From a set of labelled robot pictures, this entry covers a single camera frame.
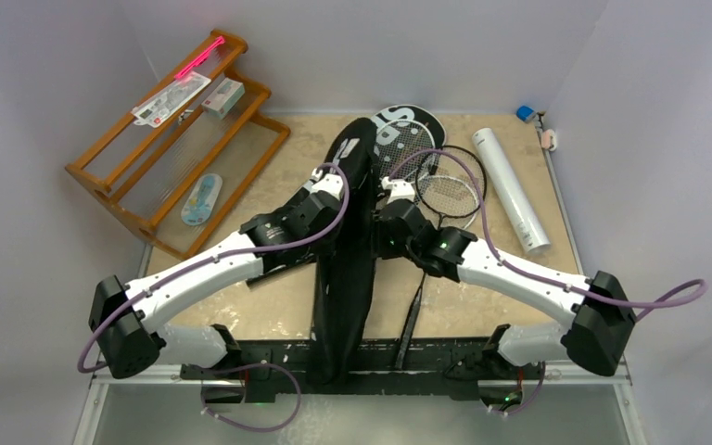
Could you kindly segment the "black badminton racket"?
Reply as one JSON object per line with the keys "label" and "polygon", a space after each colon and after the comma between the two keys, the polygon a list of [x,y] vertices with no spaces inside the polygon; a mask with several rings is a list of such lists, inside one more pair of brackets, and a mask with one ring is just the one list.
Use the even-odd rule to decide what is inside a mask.
{"label": "black badminton racket", "polygon": [[478,201],[486,197],[486,173],[476,155],[464,148],[444,145],[440,149],[471,168],[477,180],[472,182],[454,159],[440,154],[426,155],[413,177],[416,203],[435,228],[466,229],[477,216]]}

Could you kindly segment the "white shuttlecock tube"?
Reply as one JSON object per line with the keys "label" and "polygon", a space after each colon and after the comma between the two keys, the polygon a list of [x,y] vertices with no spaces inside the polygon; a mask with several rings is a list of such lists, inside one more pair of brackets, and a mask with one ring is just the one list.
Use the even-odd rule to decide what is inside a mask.
{"label": "white shuttlecock tube", "polygon": [[526,254],[539,255],[551,246],[515,171],[491,128],[474,132],[472,142],[496,195]]}

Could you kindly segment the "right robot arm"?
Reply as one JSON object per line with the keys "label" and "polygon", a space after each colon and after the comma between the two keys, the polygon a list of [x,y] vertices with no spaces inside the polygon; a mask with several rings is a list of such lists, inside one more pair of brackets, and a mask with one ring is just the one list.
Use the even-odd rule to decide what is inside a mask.
{"label": "right robot arm", "polygon": [[491,375],[564,359],[595,375],[616,373],[637,317],[614,275],[563,273],[491,251],[471,232],[435,227],[407,199],[388,204],[374,222],[380,257],[404,257],[430,276],[496,291],[551,317],[546,324],[497,328],[483,353]]}

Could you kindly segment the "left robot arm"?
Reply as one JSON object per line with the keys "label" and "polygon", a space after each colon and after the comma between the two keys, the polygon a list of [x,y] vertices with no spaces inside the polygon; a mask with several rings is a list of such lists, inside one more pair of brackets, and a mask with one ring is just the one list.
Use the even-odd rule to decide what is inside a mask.
{"label": "left robot arm", "polygon": [[215,378],[236,373],[239,354],[225,327],[174,326],[172,318],[215,292],[261,277],[304,253],[327,248],[350,204],[347,190],[308,191],[288,208],[253,217],[212,248],[153,275],[95,286],[91,338],[78,360],[81,373],[101,369],[116,379],[155,364],[196,365]]}

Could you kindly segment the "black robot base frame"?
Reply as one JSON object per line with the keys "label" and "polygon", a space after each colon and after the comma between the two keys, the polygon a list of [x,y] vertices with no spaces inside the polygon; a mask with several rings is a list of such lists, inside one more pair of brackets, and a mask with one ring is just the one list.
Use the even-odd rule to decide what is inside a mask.
{"label": "black robot base frame", "polygon": [[602,376],[569,361],[522,368],[498,363],[485,348],[485,337],[420,338],[411,342],[402,366],[396,364],[395,339],[363,341],[347,379],[317,387],[306,381],[311,342],[242,340],[224,366],[205,370],[191,364],[138,362],[129,384],[202,384],[241,391],[247,402],[272,402],[280,394],[353,396],[446,396],[454,401],[481,401],[492,409],[513,409],[529,401],[540,381],[546,384],[626,383],[621,363],[614,375]]}

